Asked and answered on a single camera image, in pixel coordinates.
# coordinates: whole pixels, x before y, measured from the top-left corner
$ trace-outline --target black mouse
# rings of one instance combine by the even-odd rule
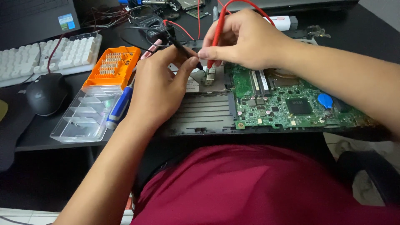
[[[26,88],[28,104],[39,116],[50,116],[68,95],[68,85],[60,73],[39,76]]]

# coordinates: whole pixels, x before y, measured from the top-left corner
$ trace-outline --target left hand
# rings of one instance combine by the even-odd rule
[[[137,63],[132,100],[124,121],[140,123],[155,131],[179,108],[186,92],[186,83],[199,62],[191,49],[190,59],[184,58],[175,46],[156,52]],[[180,68],[175,75],[169,68]]]

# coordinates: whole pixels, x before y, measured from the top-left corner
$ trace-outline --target desk mat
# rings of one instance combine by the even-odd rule
[[[27,86],[0,88],[0,99],[8,104],[8,111],[0,121],[0,172],[13,163],[16,142],[35,116],[25,96]]]

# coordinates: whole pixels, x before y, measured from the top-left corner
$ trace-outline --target hand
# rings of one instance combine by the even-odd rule
[[[217,60],[217,66],[224,60],[254,70],[279,68],[289,46],[296,43],[261,15],[245,9],[225,16],[218,46],[211,47],[217,23],[208,30],[198,53],[201,59]]]
[[[186,60],[175,46],[140,60],[132,100],[124,120],[155,131],[179,108],[189,75],[198,62],[195,56]],[[176,75],[168,68],[170,63],[180,68]]]

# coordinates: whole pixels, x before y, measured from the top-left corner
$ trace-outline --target white keyboard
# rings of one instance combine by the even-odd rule
[[[0,87],[24,82],[32,74],[34,75],[26,82],[47,74],[48,58],[58,41],[55,39],[0,51]],[[97,37],[83,37],[74,41],[61,39],[50,61],[50,71],[68,75],[92,70],[97,63],[101,41],[102,36],[99,34]]]

